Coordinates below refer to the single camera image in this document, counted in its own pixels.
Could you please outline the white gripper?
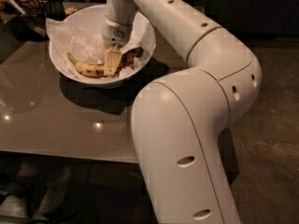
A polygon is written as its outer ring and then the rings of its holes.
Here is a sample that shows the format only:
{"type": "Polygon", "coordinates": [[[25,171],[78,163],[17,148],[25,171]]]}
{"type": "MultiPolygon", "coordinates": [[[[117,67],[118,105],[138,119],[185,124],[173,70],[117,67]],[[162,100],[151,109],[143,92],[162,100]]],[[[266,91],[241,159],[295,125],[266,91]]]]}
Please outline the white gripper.
{"type": "Polygon", "coordinates": [[[133,25],[131,23],[118,23],[107,16],[103,18],[101,35],[104,45],[108,48],[105,55],[104,75],[113,76],[121,62],[121,51],[130,40],[133,25]]]}

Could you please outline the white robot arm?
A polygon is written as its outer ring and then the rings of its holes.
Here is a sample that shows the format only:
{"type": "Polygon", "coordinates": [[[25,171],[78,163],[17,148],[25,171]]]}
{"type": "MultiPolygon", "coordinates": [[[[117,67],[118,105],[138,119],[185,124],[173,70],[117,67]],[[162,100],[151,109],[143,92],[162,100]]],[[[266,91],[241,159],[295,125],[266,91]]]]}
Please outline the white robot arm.
{"type": "Polygon", "coordinates": [[[151,81],[132,105],[135,153],[159,224],[241,224],[224,172],[220,133],[253,105],[258,59],[181,0],[107,0],[108,28],[139,10],[187,69],[151,81]]]}

